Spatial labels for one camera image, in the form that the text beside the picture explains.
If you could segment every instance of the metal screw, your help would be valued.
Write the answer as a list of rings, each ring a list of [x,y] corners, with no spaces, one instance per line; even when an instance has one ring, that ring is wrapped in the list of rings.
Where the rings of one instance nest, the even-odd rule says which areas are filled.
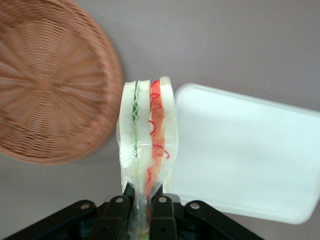
[[[193,202],[193,203],[190,204],[190,207],[191,207],[192,209],[197,210],[197,209],[200,208],[200,205],[199,205],[198,203],[196,203],[196,202]]]
[[[164,196],[159,197],[159,202],[160,203],[165,203],[167,201],[167,198]]]
[[[120,203],[122,203],[124,201],[124,199],[122,198],[122,197],[119,197],[119,198],[117,198],[116,200],[115,200],[115,202],[117,203],[117,204],[120,204]]]
[[[85,209],[88,209],[90,208],[90,203],[85,203],[81,206],[81,210],[85,210]]]

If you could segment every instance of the white plastic tray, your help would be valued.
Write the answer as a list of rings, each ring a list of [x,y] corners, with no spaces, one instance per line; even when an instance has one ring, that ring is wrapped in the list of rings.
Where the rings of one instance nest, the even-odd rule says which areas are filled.
[[[175,94],[172,190],[226,212],[300,224],[320,197],[320,113],[186,84]]]

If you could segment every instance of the wrapped sandwich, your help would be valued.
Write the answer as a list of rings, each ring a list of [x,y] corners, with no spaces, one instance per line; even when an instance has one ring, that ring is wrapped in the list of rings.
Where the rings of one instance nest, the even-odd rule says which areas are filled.
[[[148,239],[151,199],[163,184],[170,191],[178,150],[178,123],[169,77],[126,82],[117,126],[122,190],[135,190],[129,220],[131,239]]]

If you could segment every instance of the gray background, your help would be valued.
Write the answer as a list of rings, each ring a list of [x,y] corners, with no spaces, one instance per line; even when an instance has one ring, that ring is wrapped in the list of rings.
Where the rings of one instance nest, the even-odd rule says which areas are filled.
[[[127,82],[170,76],[175,90],[197,83],[320,111],[319,0],[76,2],[112,39]],[[0,239],[78,200],[120,194],[118,158],[115,134],[64,165],[0,154]],[[300,225],[228,216],[266,240],[320,238],[319,204]]]

